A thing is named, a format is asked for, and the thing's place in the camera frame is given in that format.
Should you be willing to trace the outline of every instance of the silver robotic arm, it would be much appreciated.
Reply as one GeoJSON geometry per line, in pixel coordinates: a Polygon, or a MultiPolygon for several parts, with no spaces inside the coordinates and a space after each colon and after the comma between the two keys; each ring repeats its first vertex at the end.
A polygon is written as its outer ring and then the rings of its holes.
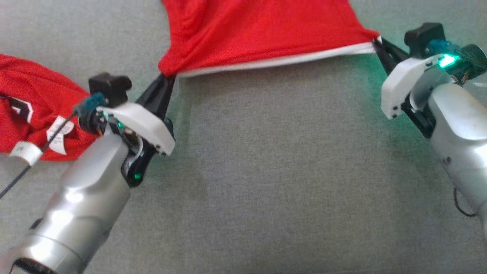
{"type": "Polygon", "coordinates": [[[173,78],[158,77],[137,103],[127,102],[129,82],[109,74],[90,79],[91,94],[104,100],[78,106],[79,124],[102,136],[62,175],[43,217],[0,259],[0,274],[83,273],[152,156],[171,154],[175,142],[165,114],[173,78]]]}
{"type": "Polygon", "coordinates": [[[443,26],[425,23],[408,31],[406,53],[386,40],[374,46],[388,74],[381,108],[389,119],[405,113],[479,216],[487,239],[487,108],[462,85],[487,71],[487,57],[475,45],[445,40],[443,26]]]}

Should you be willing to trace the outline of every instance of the red cloth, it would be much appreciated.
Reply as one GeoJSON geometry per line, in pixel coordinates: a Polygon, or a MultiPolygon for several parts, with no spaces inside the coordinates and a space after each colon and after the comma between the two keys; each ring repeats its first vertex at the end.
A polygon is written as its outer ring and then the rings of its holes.
{"type": "Polygon", "coordinates": [[[372,42],[347,0],[162,0],[166,75],[372,42]]]}
{"type": "MultiPolygon", "coordinates": [[[[73,106],[87,96],[60,73],[32,61],[0,55],[0,152],[10,153],[21,140],[44,146],[46,131],[56,117],[67,118],[73,106]]],[[[96,139],[81,130],[76,117],[71,121],[75,128],[64,136],[67,155],[48,148],[41,159],[74,160],[96,139]]]]}

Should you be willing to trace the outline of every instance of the glowing green led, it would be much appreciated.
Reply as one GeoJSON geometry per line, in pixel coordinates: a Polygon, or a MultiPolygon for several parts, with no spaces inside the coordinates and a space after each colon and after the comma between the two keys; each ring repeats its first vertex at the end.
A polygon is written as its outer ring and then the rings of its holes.
{"type": "Polygon", "coordinates": [[[452,56],[449,54],[445,54],[445,56],[443,56],[443,58],[441,58],[439,65],[441,68],[444,68],[446,66],[449,66],[449,65],[455,63],[455,61],[457,61],[457,59],[458,59],[458,56],[452,56]]]}

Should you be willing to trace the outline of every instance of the black cable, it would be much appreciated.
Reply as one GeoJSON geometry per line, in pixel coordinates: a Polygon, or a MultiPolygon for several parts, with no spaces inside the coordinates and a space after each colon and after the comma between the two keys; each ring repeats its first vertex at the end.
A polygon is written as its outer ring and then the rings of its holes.
{"type": "Polygon", "coordinates": [[[467,217],[475,217],[477,216],[475,213],[473,214],[468,214],[466,213],[465,211],[463,211],[460,206],[458,205],[458,199],[457,199],[457,188],[453,188],[453,199],[455,200],[455,206],[456,208],[458,209],[458,211],[460,211],[461,214],[467,216],[467,217]]]}
{"type": "MultiPolygon", "coordinates": [[[[49,145],[54,141],[54,138],[56,138],[56,135],[59,134],[59,132],[61,132],[61,130],[64,128],[64,126],[76,115],[76,112],[73,112],[71,115],[69,115],[66,120],[64,120],[64,122],[56,129],[56,131],[54,131],[54,134],[49,138],[49,140],[47,140],[47,143],[40,149],[42,151],[42,153],[46,152],[47,148],[49,147],[49,145]]],[[[3,198],[3,196],[5,196],[5,194],[7,194],[7,192],[18,182],[20,181],[20,179],[29,171],[29,169],[31,168],[31,165],[28,165],[26,166],[20,173],[19,175],[17,175],[17,177],[15,177],[15,179],[12,180],[12,182],[10,182],[8,184],[8,186],[6,188],[4,188],[2,190],[2,192],[0,193],[0,199],[3,198]]]]}

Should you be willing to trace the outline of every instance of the clothing label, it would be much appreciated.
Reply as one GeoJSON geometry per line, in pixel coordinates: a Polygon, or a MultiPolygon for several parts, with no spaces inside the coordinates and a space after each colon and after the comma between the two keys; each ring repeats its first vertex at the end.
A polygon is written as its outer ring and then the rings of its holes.
{"type": "MultiPolygon", "coordinates": [[[[65,121],[61,116],[58,116],[54,121],[53,125],[47,130],[47,140],[51,138],[51,136],[56,132],[56,130],[61,126],[61,124],[65,121]]],[[[75,128],[75,124],[71,121],[68,121],[66,125],[61,129],[61,131],[56,135],[54,140],[49,145],[49,148],[53,151],[66,155],[66,150],[64,149],[64,136],[71,132],[75,128]]]]}
{"type": "Polygon", "coordinates": [[[476,83],[475,82],[475,83],[472,83],[472,84],[474,84],[474,85],[476,85],[478,87],[481,87],[481,88],[487,88],[487,84],[484,84],[484,83],[476,83]]]}
{"type": "Polygon", "coordinates": [[[26,160],[30,166],[33,166],[42,156],[42,151],[33,143],[20,141],[15,145],[9,156],[20,157],[26,160]]]}

